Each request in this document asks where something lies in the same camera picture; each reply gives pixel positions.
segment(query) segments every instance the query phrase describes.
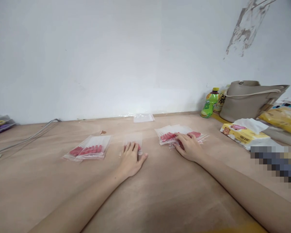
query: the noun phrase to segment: white cable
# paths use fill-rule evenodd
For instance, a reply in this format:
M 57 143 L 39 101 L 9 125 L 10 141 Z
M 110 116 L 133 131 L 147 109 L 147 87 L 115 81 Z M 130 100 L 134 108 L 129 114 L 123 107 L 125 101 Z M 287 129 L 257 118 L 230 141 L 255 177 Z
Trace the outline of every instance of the white cable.
M 10 149 L 11 147 L 14 147 L 14 146 L 17 146 L 17 145 L 19 145 L 19 144 L 21 144 L 21 143 L 24 143 L 24 142 L 27 142 L 27 141 L 29 141 L 30 139 L 32 139 L 33 137 L 35 137 L 36 135 L 38 135 L 41 131 L 43 131 L 50 123 L 52 123 L 53 121 L 61 121 L 61 120 L 59 120 L 59 119 L 53 119 L 53 120 L 51 120 L 50 122 L 48 122 L 39 132 L 37 132 L 36 134 L 34 134 L 34 135 L 32 135 L 31 137 L 29 137 L 29 138 L 27 138 L 27 139 L 25 139 L 25 140 L 23 140 L 23 141 L 21 141 L 21 142 L 18 142 L 18 143 L 16 143 L 16 144 L 14 144 L 14 145 L 11 145 L 11 146 L 8 146 L 8 147 L 5 147 L 5 148 L 3 148 L 3 149 L 0 149 L 0 152 L 2 152 L 2 151 L 4 151 L 4 150 L 7 150 L 7 149 Z
M 272 92 L 280 93 L 281 91 L 278 90 L 278 89 L 274 89 L 274 90 L 262 91 L 262 92 L 257 92 L 257 93 L 252 93 L 252 94 L 246 94 L 246 95 L 225 95 L 225 96 L 226 97 L 241 97 L 241 96 L 249 96 L 249 95 L 256 95 L 256 94 L 265 94 L 265 93 L 272 93 Z

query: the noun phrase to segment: tissue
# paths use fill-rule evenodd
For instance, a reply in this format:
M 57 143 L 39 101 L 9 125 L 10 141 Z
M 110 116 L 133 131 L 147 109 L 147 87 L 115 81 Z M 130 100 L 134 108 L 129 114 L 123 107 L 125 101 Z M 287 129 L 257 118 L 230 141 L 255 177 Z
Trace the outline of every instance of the tissue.
M 240 125 L 240 126 L 245 126 L 248 129 L 250 129 L 251 131 L 253 131 L 255 134 L 259 134 L 261 131 L 266 130 L 268 128 L 268 125 L 254 120 L 252 118 L 249 119 L 239 119 L 237 121 L 234 122 L 235 125 Z
M 250 118 L 223 124 L 220 131 L 247 150 L 250 150 L 251 146 L 268 146 L 271 138 L 261 132 L 267 128 L 268 126 L 262 122 Z

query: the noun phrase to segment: hand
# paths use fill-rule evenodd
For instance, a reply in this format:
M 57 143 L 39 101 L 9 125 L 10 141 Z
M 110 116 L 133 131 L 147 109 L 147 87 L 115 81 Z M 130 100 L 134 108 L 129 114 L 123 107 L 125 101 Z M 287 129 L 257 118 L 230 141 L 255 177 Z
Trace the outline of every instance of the hand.
M 196 140 L 196 136 L 194 134 L 189 133 L 189 135 L 192 138 L 190 138 L 186 134 L 175 133 L 175 135 L 177 135 L 176 139 L 180 140 L 181 143 L 183 144 L 184 150 L 175 143 L 174 143 L 174 146 L 177 149 L 177 151 L 180 153 L 180 155 L 182 155 L 187 160 L 197 162 L 198 158 L 206 155 L 204 150 L 202 149 L 202 147 Z
M 137 161 L 138 146 L 138 143 L 132 142 L 128 143 L 126 147 L 123 147 L 119 171 L 126 178 L 135 175 L 148 157 L 148 154 L 145 153 L 142 155 L 140 160 Z

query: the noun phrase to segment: wall stain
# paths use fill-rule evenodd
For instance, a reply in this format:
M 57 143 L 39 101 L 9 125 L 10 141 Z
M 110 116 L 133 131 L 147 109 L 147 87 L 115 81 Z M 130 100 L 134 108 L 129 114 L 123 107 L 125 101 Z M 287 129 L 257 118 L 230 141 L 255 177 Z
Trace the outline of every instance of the wall stain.
M 272 2 L 274 0 L 259 1 L 258 3 L 257 0 L 249 0 L 247 7 L 243 8 L 240 12 L 232 38 L 226 49 L 227 55 L 232 46 L 243 57 L 244 51 L 252 45 Z

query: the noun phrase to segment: yellow package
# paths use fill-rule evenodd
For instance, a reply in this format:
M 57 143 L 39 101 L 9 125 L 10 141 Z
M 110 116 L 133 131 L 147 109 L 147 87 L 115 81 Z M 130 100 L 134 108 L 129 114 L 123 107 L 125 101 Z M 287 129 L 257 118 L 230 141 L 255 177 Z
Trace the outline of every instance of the yellow package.
M 259 118 L 291 133 L 291 108 L 270 109 Z
M 256 134 L 250 129 L 244 126 L 235 125 L 234 123 L 223 124 L 220 131 L 235 142 L 241 144 L 247 150 L 250 150 L 251 146 L 259 146 L 270 139 L 269 136 L 262 132 Z

